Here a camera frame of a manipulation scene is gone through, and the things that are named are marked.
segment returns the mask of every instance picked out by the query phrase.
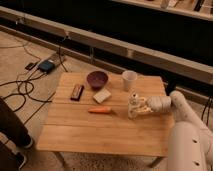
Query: small object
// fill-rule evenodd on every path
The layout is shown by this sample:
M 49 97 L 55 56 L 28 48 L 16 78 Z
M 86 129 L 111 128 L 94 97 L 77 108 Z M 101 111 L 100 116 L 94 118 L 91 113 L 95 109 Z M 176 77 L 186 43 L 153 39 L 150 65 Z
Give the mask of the small object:
M 94 71 L 87 76 L 87 82 L 93 89 L 101 89 L 107 81 L 108 76 L 102 71 Z
M 38 65 L 38 69 L 41 72 L 45 72 L 45 73 L 50 73 L 51 71 L 53 71 L 57 66 L 60 65 L 60 63 L 62 63 L 65 60 L 64 56 L 59 56 L 59 54 L 54 53 L 52 54 L 49 58 L 47 58 L 46 60 L 42 61 L 39 65 Z
M 84 86 L 80 84 L 76 84 L 71 95 L 71 100 L 79 101 L 84 90 Z
M 134 71 L 126 70 L 122 73 L 122 78 L 124 91 L 129 91 L 133 86 L 133 83 L 137 80 L 138 75 Z
M 38 62 L 30 62 L 26 67 L 25 69 L 28 70 L 28 71 L 31 71 L 36 65 L 37 65 Z
M 146 115 L 152 113 L 152 109 L 146 105 L 147 98 L 139 97 L 138 94 L 133 93 L 129 98 L 128 117 L 130 119 L 136 118 L 138 115 Z
M 93 98 L 98 102 L 102 103 L 104 100 L 108 99 L 111 96 L 111 93 L 103 88 L 98 93 L 96 93 Z
M 88 112 L 90 112 L 90 113 L 110 113 L 111 107 L 109 107 L 109 106 L 92 107 L 88 110 Z

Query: tabletop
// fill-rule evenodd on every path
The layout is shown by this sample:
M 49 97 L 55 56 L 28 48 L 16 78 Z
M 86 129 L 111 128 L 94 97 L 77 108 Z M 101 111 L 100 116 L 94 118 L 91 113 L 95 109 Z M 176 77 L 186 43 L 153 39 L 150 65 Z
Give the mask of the tabletop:
M 111 97 L 102 105 L 110 106 L 110 114 L 91 114 L 97 106 L 86 81 L 88 73 L 63 73 L 48 116 L 43 125 L 37 148 L 45 151 L 85 152 L 166 156 L 170 129 L 174 121 L 171 113 L 153 113 L 128 118 L 128 99 L 132 92 L 140 96 L 165 96 L 164 85 L 158 76 L 138 76 L 130 92 L 122 89 L 119 74 L 108 73 L 105 88 Z M 75 84 L 85 89 L 79 102 L 71 101 Z

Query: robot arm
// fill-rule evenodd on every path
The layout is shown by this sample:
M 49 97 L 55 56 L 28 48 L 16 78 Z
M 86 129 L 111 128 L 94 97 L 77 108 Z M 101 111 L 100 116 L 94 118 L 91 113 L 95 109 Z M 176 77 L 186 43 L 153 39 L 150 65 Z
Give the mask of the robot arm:
M 169 141 L 168 171 L 204 171 L 205 160 L 213 164 L 213 134 L 190 107 L 183 94 L 173 91 L 170 96 L 150 97 L 144 99 L 142 105 L 138 97 L 134 100 L 138 103 L 129 103 L 130 118 L 150 112 L 171 111 L 174 115 L 176 124 Z M 144 106 L 149 111 L 140 113 L 139 109 Z

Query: white cup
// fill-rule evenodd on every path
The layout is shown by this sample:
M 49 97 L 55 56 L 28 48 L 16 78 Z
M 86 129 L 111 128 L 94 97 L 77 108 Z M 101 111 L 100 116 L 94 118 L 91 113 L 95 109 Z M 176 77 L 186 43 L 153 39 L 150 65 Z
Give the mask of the white cup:
M 138 75 L 136 72 L 127 70 L 122 73 L 123 78 L 123 89 L 124 91 L 129 91 L 134 83 L 137 80 Z

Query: orange carrot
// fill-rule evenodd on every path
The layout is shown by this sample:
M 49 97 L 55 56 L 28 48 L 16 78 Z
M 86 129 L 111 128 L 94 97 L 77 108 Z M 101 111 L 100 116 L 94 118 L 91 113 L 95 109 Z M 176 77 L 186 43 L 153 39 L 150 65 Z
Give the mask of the orange carrot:
M 109 106 L 97 106 L 88 110 L 90 113 L 110 113 L 111 107 Z

